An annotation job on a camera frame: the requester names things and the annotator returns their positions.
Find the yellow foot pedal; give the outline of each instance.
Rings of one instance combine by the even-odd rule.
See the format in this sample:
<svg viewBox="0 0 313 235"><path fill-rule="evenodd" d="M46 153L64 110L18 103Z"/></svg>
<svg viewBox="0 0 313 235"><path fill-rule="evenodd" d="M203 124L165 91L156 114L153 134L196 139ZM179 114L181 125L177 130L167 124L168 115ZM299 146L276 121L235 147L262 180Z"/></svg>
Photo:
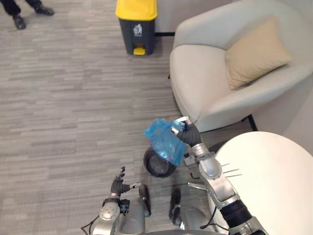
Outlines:
<svg viewBox="0 0 313 235"><path fill-rule="evenodd" d="M134 55L145 55L146 54L146 49L142 47L136 47L134 49Z"/></svg>

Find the gray trash bin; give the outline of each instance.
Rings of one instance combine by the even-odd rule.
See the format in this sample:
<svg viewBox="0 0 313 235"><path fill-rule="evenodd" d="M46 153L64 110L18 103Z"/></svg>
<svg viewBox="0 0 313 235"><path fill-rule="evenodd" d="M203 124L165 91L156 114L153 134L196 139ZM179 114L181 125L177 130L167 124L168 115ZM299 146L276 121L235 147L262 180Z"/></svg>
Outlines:
<svg viewBox="0 0 313 235"><path fill-rule="evenodd" d="M117 0L125 48L131 55L150 55L156 45L157 0Z"/></svg>

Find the yellow trash bin lid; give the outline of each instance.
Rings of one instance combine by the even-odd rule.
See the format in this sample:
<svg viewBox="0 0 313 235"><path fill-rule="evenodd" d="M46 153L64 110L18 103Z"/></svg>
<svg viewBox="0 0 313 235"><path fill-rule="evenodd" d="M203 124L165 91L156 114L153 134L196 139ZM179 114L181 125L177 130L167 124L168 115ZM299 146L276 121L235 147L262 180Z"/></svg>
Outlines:
<svg viewBox="0 0 313 235"><path fill-rule="evenodd" d="M151 21L157 17L157 0L117 0L118 18L130 21Z"/></svg>

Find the black cable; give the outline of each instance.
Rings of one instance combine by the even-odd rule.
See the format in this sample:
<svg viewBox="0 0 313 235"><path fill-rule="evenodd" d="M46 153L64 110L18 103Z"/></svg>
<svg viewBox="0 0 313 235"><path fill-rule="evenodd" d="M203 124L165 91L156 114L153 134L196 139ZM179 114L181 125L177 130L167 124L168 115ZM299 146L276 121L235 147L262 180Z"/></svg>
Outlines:
<svg viewBox="0 0 313 235"><path fill-rule="evenodd" d="M200 229L205 229L207 226L209 226L209 224L210 224L210 223L212 222L212 220L213 220L213 217L214 217L214 215L215 215L216 209L217 209L217 207L214 208L213 214L212 214L211 218L209 219L209 222L207 222L206 225L200 226Z"/></svg>
<svg viewBox="0 0 313 235"><path fill-rule="evenodd" d="M191 178L193 178L194 180L198 180L198 179L200 179L200 177L194 177L193 176L193 174L190 172L190 176L191 176Z"/></svg>
<svg viewBox="0 0 313 235"><path fill-rule="evenodd" d="M99 216L97 216L93 221L91 221L89 224L81 227L80 229L85 233L85 235L90 235L91 234L91 226L93 225L93 223L96 221L96 219L99 218ZM85 227L89 226L89 234L86 232Z"/></svg>
<svg viewBox="0 0 313 235"><path fill-rule="evenodd" d="M221 225L219 225L219 224L209 224L209 226L211 226L211 225L216 225L216 226L218 226L218 227L220 227L221 229L224 229L224 230L226 230L226 231L228 231L228 229L227 228L224 228L224 227L222 227Z"/></svg>

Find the white armchair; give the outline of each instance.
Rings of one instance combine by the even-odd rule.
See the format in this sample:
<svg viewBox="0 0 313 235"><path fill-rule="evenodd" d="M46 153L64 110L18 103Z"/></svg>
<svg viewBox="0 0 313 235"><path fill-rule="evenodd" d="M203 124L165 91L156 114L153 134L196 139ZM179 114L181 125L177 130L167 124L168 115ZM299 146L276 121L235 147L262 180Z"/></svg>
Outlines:
<svg viewBox="0 0 313 235"><path fill-rule="evenodd" d="M225 52L266 17L279 19L281 40L293 60L231 90ZM293 8L273 0L243 0L182 22L176 30L170 76L181 113L201 132L233 124L313 72L313 27Z"/></svg>

